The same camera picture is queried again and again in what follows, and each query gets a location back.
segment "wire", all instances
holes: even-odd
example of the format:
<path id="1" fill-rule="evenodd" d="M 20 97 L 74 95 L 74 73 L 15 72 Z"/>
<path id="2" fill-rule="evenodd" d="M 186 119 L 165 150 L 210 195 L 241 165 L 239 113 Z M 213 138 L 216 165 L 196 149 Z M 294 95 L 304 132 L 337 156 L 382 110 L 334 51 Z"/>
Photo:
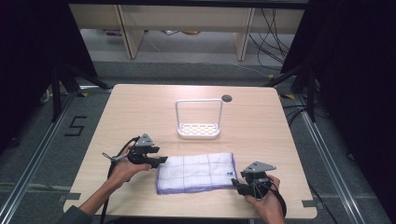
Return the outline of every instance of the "wire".
<path id="1" fill-rule="evenodd" d="M 265 44 L 267 44 L 267 46 L 268 47 L 270 47 L 270 48 L 272 48 L 272 49 L 279 49 L 279 48 L 277 48 L 277 47 L 275 47 L 275 46 L 272 46 L 271 44 L 269 44 L 268 42 L 266 42 L 266 37 L 262 37 L 262 34 L 259 34 L 259 37 L 263 40 L 263 41 L 265 41 Z"/>
<path id="2" fill-rule="evenodd" d="M 282 108 L 292 108 L 292 107 L 301 107 L 301 106 L 308 106 L 308 105 L 285 105 L 285 106 L 282 106 Z M 320 103 L 314 103 L 314 106 L 324 106 L 324 105 L 321 105 Z"/>
<path id="3" fill-rule="evenodd" d="M 293 116 L 291 116 L 290 120 L 288 121 L 289 127 L 291 126 L 291 124 L 293 123 L 294 119 L 301 114 L 301 112 L 305 111 L 307 109 L 307 106 L 305 106 L 304 108 L 298 109 L 296 111 L 294 111 Z"/>
<path id="4" fill-rule="evenodd" d="M 286 118 L 287 118 L 288 116 L 290 116 L 290 115 L 296 113 L 296 112 L 299 111 L 299 110 L 301 110 L 301 108 L 291 111 L 289 114 L 286 115 Z"/>
<path id="5" fill-rule="evenodd" d="M 249 36 L 250 36 L 250 38 L 253 40 L 253 43 L 255 43 L 256 47 L 257 47 L 258 50 L 259 50 L 259 51 L 257 52 L 257 61 L 259 62 L 259 64 L 260 64 L 262 67 L 267 68 L 267 69 L 280 70 L 280 68 L 269 67 L 269 66 L 266 66 L 266 65 L 262 64 L 262 61 L 260 61 L 260 52 L 261 52 L 261 51 L 264 51 L 268 56 L 274 58 L 274 59 L 277 60 L 277 61 L 278 61 L 279 59 L 278 59 L 275 55 L 273 55 L 272 53 L 270 53 L 269 51 L 267 51 L 266 49 L 263 49 L 263 48 L 262 48 L 262 44 L 259 45 L 259 44 L 253 39 L 253 37 L 252 37 L 251 35 L 249 35 Z"/>
<path id="6" fill-rule="evenodd" d="M 285 44 L 283 44 L 283 42 L 279 39 L 279 37 L 278 37 L 278 35 L 277 35 L 277 29 L 276 29 L 276 9 L 273 8 L 272 12 L 273 12 L 273 18 L 272 18 L 272 21 L 271 21 L 271 24 L 270 24 L 269 21 L 267 20 L 267 17 L 265 16 L 264 10 L 262 9 L 262 16 L 264 17 L 265 22 L 267 23 L 267 26 L 268 26 L 268 33 L 267 33 L 267 35 L 265 36 L 265 38 L 264 38 L 263 41 L 265 41 L 265 39 L 266 39 L 266 37 L 268 36 L 268 34 L 271 33 L 271 35 L 273 36 L 274 40 L 275 40 L 276 43 L 277 43 L 277 48 L 274 47 L 274 46 L 272 46 L 272 45 L 270 45 L 270 44 L 268 44 L 267 42 L 265 42 L 265 43 L 266 43 L 268 46 L 270 46 L 271 48 L 273 48 L 273 49 L 278 49 L 278 50 L 280 51 L 280 54 L 282 55 L 283 59 L 285 59 L 285 58 L 286 58 L 285 53 L 287 53 L 287 52 L 286 52 L 285 50 L 283 50 L 282 47 L 281 47 L 280 45 L 284 46 L 286 49 L 289 49 L 289 48 L 288 48 Z"/>
<path id="7" fill-rule="evenodd" d="M 254 180 L 254 182 L 253 182 L 253 194 L 254 194 L 254 197 L 256 198 L 256 201 L 259 202 L 264 197 L 264 195 L 262 195 L 262 192 L 260 191 L 259 186 L 265 187 L 266 189 L 269 189 L 271 191 L 273 191 L 273 189 L 271 189 L 271 187 L 274 186 L 275 189 L 278 191 L 278 189 L 277 189 L 276 185 L 274 184 L 274 182 L 272 181 L 272 179 L 269 179 L 269 180 L 271 182 L 271 186 L 270 187 L 264 185 L 262 182 L 260 182 L 260 180 L 257 180 L 257 179 Z M 256 190 L 260 193 L 260 198 L 256 197 Z"/>
<path id="8" fill-rule="evenodd" d="M 262 43 L 259 45 L 259 43 L 257 43 L 256 40 L 253 38 L 253 36 L 249 35 L 249 37 L 250 37 L 250 39 L 253 41 L 253 43 L 256 45 L 256 47 L 259 49 L 259 53 L 260 53 L 260 51 L 262 51 L 262 52 L 264 52 L 265 54 L 267 54 L 268 56 L 270 56 L 271 58 L 275 59 L 277 62 L 279 62 L 279 63 L 283 63 L 283 62 L 284 62 L 282 59 L 276 57 L 274 53 L 271 53 L 271 52 L 268 51 L 267 49 L 264 49 L 264 48 L 262 47 L 262 44 L 263 44 L 264 42 L 262 42 Z"/>
<path id="9" fill-rule="evenodd" d="M 323 200 L 321 199 L 321 197 L 319 196 L 317 191 L 312 187 L 312 185 L 309 182 L 308 182 L 308 187 L 312 189 L 312 191 L 315 193 L 315 195 L 317 195 L 317 197 L 320 200 L 320 202 L 322 203 L 323 207 L 326 209 L 326 211 L 329 213 L 330 217 L 332 218 L 332 221 L 335 224 L 338 224 L 338 221 L 335 219 L 335 216 L 332 214 L 332 212 L 330 211 L 329 207 L 326 205 L 325 202 L 323 202 Z"/>

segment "white dish rack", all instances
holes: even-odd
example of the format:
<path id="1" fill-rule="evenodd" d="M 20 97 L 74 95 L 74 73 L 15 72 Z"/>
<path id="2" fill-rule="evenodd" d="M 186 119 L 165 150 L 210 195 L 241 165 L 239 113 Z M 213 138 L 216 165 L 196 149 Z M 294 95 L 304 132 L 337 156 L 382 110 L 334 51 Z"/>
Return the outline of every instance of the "white dish rack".
<path id="1" fill-rule="evenodd" d="M 180 104 L 194 104 L 202 102 L 219 102 L 219 117 L 217 123 L 184 123 L 180 121 L 178 106 Z M 214 139 L 220 133 L 220 121 L 223 101 L 221 99 L 193 99 L 178 100 L 175 103 L 177 115 L 177 132 L 184 139 Z"/>

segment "black cable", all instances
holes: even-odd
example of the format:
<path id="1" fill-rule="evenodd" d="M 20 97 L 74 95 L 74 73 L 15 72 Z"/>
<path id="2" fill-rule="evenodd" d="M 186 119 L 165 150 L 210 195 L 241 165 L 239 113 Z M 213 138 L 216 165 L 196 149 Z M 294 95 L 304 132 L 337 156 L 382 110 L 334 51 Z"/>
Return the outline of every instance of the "black cable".
<path id="1" fill-rule="evenodd" d="M 259 61 L 259 64 L 260 64 L 262 67 L 264 67 L 264 68 L 268 68 L 268 69 L 272 69 L 272 70 L 276 70 L 276 71 L 279 71 L 279 70 L 280 70 L 280 68 L 269 67 L 269 66 L 266 66 L 266 65 L 262 64 L 262 62 L 260 61 L 260 50 L 259 50 L 259 52 L 257 53 L 257 60 Z"/>
<path id="2" fill-rule="evenodd" d="M 264 13 L 263 9 L 262 9 L 262 16 L 264 17 L 265 22 L 267 23 L 269 33 L 271 33 L 271 35 L 273 36 L 274 40 L 275 40 L 276 43 L 277 43 L 277 48 L 274 47 L 274 46 L 272 46 L 272 45 L 270 45 L 270 44 L 268 44 L 268 43 L 266 43 L 266 42 L 265 42 L 265 43 L 266 43 L 268 46 L 272 47 L 273 49 L 278 49 L 278 50 L 280 51 L 280 54 L 282 55 L 283 59 L 285 59 L 285 58 L 286 58 L 285 51 L 282 49 L 282 47 L 280 46 L 280 44 L 282 44 L 282 45 L 285 46 L 285 47 L 286 47 L 286 45 L 283 44 L 282 41 L 281 41 L 281 40 L 279 39 L 279 37 L 277 36 L 277 29 L 276 29 L 276 9 L 273 8 L 273 19 L 272 19 L 272 21 L 271 21 L 271 25 L 270 25 L 269 21 L 267 20 L 267 18 L 266 18 L 266 16 L 265 16 L 265 13 Z"/>
<path id="3" fill-rule="evenodd" d="M 308 106 L 308 105 L 285 105 L 282 106 L 282 108 L 292 108 L 292 107 L 302 107 L 302 106 Z M 314 106 L 324 106 L 321 103 L 314 103 Z"/>
<path id="4" fill-rule="evenodd" d="M 332 217 L 332 221 L 335 224 L 338 224 L 338 221 L 335 219 L 335 216 L 332 214 L 332 212 L 330 211 L 329 207 L 326 205 L 325 202 L 323 202 L 323 200 L 321 199 L 321 197 L 319 196 L 319 194 L 317 193 L 317 191 L 312 187 L 312 185 L 308 182 L 308 187 L 312 189 L 312 191 L 314 191 L 315 195 L 317 195 L 318 199 L 320 200 L 320 202 L 322 203 L 323 207 L 326 209 L 326 211 L 329 213 L 330 217 Z"/>
<path id="5" fill-rule="evenodd" d="M 135 137 L 131 140 L 129 140 L 124 146 L 123 148 L 120 150 L 119 154 L 117 154 L 116 157 L 120 156 L 121 153 L 125 150 L 125 148 L 127 148 L 129 146 L 129 144 L 131 144 L 132 142 L 135 142 L 139 139 L 139 137 Z M 111 173 L 113 173 L 114 167 L 116 166 L 117 162 L 116 161 L 112 161 L 110 164 L 110 167 L 108 168 L 108 173 L 107 173 L 107 179 L 110 178 Z M 100 223 L 104 224 L 105 223 L 105 217 L 106 217 L 106 210 L 107 210 L 107 206 L 108 206 L 108 200 L 109 198 L 105 201 L 104 205 L 103 205 L 103 209 L 102 209 L 102 215 L 100 217 Z"/>
<path id="6" fill-rule="evenodd" d="M 288 121 L 289 127 L 291 126 L 291 124 L 293 123 L 294 119 L 301 114 L 303 111 L 305 111 L 308 108 L 308 106 L 305 106 L 304 108 L 295 110 L 293 113 L 293 116 L 291 116 L 291 119 Z"/>
<path id="7" fill-rule="evenodd" d="M 265 44 L 267 44 L 268 47 L 270 47 L 270 48 L 272 48 L 272 49 L 278 49 L 277 47 L 274 47 L 274 46 L 270 45 L 268 42 L 266 42 L 267 36 L 268 36 L 268 34 L 267 34 L 265 37 L 262 37 L 262 34 L 259 34 L 260 39 L 261 39 L 262 41 L 264 41 Z"/>
<path id="8" fill-rule="evenodd" d="M 288 116 L 290 116 L 290 115 L 296 113 L 296 112 L 299 111 L 299 110 L 301 110 L 301 108 L 291 111 L 289 114 L 286 115 L 286 118 L 287 118 Z"/>
<path id="9" fill-rule="evenodd" d="M 276 61 L 278 61 L 279 63 L 283 63 L 284 61 L 278 57 L 276 57 L 275 54 L 271 53 L 270 51 L 268 51 L 267 49 L 264 49 L 262 47 L 263 42 L 259 45 L 259 43 L 256 42 L 256 40 L 253 38 L 253 36 L 249 35 L 250 39 L 253 41 L 253 43 L 256 45 L 256 47 L 259 49 L 259 52 L 262 51 L 265 54 L 267 54 L 268 56 L 270 56 L 271 58 L 275 59 Z"/>

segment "human hand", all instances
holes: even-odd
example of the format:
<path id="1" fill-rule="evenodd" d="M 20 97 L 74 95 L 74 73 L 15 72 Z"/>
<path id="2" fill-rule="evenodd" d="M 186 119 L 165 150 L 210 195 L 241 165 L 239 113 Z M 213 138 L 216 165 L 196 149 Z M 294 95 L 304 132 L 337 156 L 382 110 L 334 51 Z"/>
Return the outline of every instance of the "human hand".
<path id="1" fill-rule="evenodd" d="M 268 177 L 274 183 L 271 188 L 274 190 L 279 190 L 280 180 L 272 175 L 268 175 Z M 248 203 L 251 203 L 256 209 L 256 211 L 254 212 L 254 216 L 260 216 L 265 223 L 285 223 L 285 218 L 283 218 L 282 206 L 280 205 L 279 200 L 271 190 L 268 190 L 268 193 L 259 201 L 257 201 L 256 198 L 250 195 L 245 196 L 245 200 Z"/>
<path id="2" fill-rule="evenodd" d="M 132 145 L 129 145 L 127 148 L 125 148 L 122 154 L 128 153 L 131 147 Z M 116 183 L 118 188 L 120 188 L 122 184 L 129 181 L 132 176 L 140 171 L 149 170 L 150 168 L 151 165 L 149 164 L 133 164 L 128 161 L 126 157 L 124 157 L 117 161 L 109 180 L 113 183 Z"/>

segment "checkered cloth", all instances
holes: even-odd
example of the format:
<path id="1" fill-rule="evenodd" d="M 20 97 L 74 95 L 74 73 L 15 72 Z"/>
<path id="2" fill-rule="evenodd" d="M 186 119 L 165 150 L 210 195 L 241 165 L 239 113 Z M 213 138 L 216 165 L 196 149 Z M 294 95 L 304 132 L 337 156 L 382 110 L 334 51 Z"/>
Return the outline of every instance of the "checkered cloth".
<path id="1" fill-rule="evenodd" d="M 158 167 L 157 193 L 175 194 L 225 189 L 237 178 L 233 153 L 169 157 Z"/>

